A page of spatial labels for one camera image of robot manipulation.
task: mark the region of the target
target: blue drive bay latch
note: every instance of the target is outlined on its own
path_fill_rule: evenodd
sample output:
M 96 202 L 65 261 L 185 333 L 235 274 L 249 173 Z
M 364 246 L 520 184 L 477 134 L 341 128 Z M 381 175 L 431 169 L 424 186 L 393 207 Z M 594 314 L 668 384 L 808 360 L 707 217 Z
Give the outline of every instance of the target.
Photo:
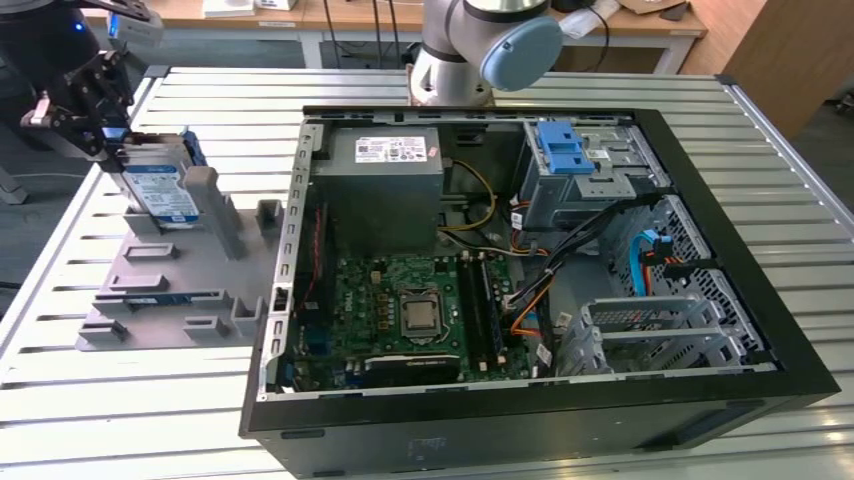
M 584 139 L 569 122 L 537 122 L 539 143 L 548 158 L 551 173 L 592 173 L 596 166 L 584 155 Z

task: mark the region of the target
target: table leg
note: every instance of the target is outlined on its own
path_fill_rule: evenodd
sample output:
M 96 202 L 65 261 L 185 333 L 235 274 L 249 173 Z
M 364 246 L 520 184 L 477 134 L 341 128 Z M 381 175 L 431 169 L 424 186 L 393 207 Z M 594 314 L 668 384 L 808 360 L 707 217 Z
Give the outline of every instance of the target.
M 303 46 L 305 68 L 323 68 L 323 57 L 320 56 L 323 33 L 309 30 L 299 32 L 299 43 Z
M 670 45 L 662 53 L 662 58 L 655 65 L 655 71 L 652 73 L 658 75 L 675 75 L 679 73 L 682 63 L 688 56 L 691 45 L 694 45 L 694 37 L 671 37 Z

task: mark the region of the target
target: power supply label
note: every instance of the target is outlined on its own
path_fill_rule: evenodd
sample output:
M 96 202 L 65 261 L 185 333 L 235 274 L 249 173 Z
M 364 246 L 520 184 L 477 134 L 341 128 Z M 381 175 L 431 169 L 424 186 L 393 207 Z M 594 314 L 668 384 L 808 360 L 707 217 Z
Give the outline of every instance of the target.
M 425 162 L 424 137 L 361 137 L 356 140 L 356 163 Z
M 157 220 L 185 224 L 199 220 L 199 209 L 172 165 L 129 165 L 121 173 L 148 213 Z

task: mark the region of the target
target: gray carpet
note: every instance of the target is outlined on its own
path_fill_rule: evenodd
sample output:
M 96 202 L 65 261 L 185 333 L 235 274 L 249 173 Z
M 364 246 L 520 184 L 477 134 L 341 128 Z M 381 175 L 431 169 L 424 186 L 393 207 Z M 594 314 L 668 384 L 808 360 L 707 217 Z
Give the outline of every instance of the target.
M 372 44 L 347 43 L 352 53 L 341 59 L 343 68 L 376 68 Z M 164 42 L 161 48 L 134 47 L 137 58 L 149 65 L 207 67 L 303 67 L 301 50 L 293 42 Z M 333 66 L 332 45 L 324 45 L 324 63 Z M 393 56 L 385 57 L 387 65 Z M 141 68 L 132 73 L 137 82 Z M 823 107 L 810 125 L 792 142 L 812 168 L 826 179 L 836 195 L 854 207 L 854 115 L 839 117 Z M 12 175 L 28 173 L 66 173 L 82 175 L 89 165 L 80 159 L 62 158 L 49 152 L 33 152 L 0 126 L 0 166 Z M 25 205 L 0 204 L 0 281 L 22 282 L 41 252 L 70 197 L 80 185 L 78 178 L 22 177 L 20 183 L 30 197 Z M 12 292 L 0 289 L 0 312 L 12 301 Z

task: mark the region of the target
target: slotted aluminum table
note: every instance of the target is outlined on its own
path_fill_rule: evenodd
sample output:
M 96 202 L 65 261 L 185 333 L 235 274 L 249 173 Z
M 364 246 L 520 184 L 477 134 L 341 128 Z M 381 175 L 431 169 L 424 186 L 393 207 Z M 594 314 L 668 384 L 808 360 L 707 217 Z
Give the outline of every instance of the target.
M 287 196 L 301 106 L 400 105 L 404 76 L 172 68 L 164 77 L 145 78 L 137 100 L 136 127 L 195 130 L 220 189 L 240 207 Z M 423 475 L 854 476 L 854 222 L 739 89 L 711 77 L 561 74 L 497 94 L 497 104 L 663 112 L 843 391 L 691 451 Z M 126 230 L 124 207 L 114 185 L 93 170 L 0 323 L 2 478 L 289 478 L 236 433 L 248 347 L 74 351 Z

